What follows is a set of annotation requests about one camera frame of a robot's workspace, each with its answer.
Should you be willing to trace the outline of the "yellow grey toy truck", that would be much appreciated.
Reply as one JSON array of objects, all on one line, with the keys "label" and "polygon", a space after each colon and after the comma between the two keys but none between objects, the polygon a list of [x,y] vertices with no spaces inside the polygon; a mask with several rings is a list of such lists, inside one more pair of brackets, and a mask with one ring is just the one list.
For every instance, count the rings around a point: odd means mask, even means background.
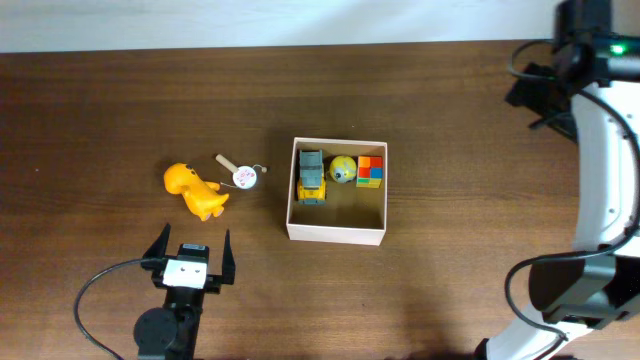
[{"label": "yellow grey toy truck", "polygon": [[301,150],[298,157],[297,201],[301,205],[326,203],[326,179],[321,150]]}]

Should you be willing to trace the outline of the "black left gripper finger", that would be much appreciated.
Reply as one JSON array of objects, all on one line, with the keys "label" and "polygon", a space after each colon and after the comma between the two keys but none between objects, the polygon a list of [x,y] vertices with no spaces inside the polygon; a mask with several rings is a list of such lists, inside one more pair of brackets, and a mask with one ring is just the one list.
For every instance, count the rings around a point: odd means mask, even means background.
[{"label": "black left gripper finger", "polygon": [[166,223],[158,238],[145,251],[143,259],[162,259],[166,254],[166,248],[169,242],[171,225]]},{"label": "black left gripper finger", "polygon": [[221,282],[226,285],[233,285],[235,282],[236,264],[232,252],[231,235],[229,229],[227,229],[225,233],[221,270]]}]

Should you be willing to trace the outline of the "colourful puzzle cube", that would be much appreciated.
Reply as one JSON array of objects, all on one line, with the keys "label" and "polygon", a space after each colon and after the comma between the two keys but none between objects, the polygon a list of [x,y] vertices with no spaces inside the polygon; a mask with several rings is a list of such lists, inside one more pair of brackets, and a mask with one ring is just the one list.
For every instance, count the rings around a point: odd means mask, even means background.
[{"label": "colourful puzzle cube", "polygon": [[384,178],[384,159],[381,156],[359,156],[356,186],[378,189]]}]

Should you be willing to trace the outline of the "orange rubber dinosaur toy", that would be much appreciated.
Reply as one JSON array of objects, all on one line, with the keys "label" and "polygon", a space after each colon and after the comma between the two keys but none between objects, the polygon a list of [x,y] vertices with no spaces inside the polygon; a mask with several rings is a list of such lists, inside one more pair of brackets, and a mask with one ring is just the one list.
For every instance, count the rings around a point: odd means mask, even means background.
[{"label": "orange rubber dinosaur toy", "polygon": [[185,163],[171,165],[163,175],[165,189],[181,195],[189,211],[205,222],[224,212],[229,194],[219,194],[220,184],[202,180],[195,169]]}]

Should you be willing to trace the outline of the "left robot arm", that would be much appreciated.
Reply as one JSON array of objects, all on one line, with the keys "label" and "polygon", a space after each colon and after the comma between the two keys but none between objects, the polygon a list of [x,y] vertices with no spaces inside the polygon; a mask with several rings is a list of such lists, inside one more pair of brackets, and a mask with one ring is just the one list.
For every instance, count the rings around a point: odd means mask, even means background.
[{"label": "left robot arm", "polygon": [[195,354],[204,297],[218,294],[235,281],[236,265],[231,237],[225,234],[221,272],[208,272],[210,250],[205,245],[183,243],[175,256],[166,248],[171,226],[166,225],[142,256],[141,268],[166,291],[160,307],[145,311],[134,326],[137,357],[143,360],[192,359]]}]

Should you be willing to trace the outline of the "yellow grey toy ball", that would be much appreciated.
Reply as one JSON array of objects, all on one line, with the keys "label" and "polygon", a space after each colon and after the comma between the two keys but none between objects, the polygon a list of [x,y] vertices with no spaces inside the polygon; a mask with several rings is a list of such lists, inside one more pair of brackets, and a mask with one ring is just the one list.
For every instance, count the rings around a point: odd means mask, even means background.
[{"label": "yellow grey toy ball", "polygon": [[348,183],[357,176],[357,164],[350,156],[336,156],[329,165],[329,175],[337,183]]}]

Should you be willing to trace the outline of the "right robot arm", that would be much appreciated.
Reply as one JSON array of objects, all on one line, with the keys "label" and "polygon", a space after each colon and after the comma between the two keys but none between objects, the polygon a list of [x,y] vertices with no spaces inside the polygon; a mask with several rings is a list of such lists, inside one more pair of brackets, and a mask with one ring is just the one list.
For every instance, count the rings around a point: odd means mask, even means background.
[{"label": "right robot arm", "polygon": [[478,359],[550,359],[639,312],[639,40],[614,31],[609,0],[565,0],[549,45],[552,63],[516,72],[506,100],[577,145],[576,234],[570,252],[522,262],[529,303]]}]

